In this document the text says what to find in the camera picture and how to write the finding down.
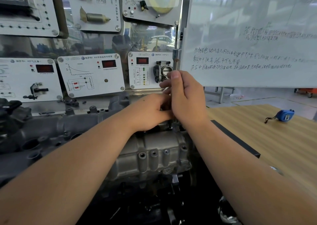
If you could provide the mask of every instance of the engine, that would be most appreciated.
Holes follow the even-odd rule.
[[[110,100],[108,110],[91,106],[88,114],[75,115],[72,108],[67,108],[64,115],[33,117],[31,109],[21,107],[19,101],[0,102],[0,187],[130,104],[129,95],[122,93]],[[168,123],[135,133],[96,196],[112,200],[141,189],[160,189],[176,183],[177,175],[192,168],[188,159],[191,149],[192,141],[186,131],[174,132]]]

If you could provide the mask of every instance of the blue tape measure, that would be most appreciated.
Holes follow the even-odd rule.
[[[268,120],[278,119],[280,122],[287,122],[289,121],[293,115],[295,114],[294,110],[280,110],[274,117],[267,117],[265,118],[265,124]]]

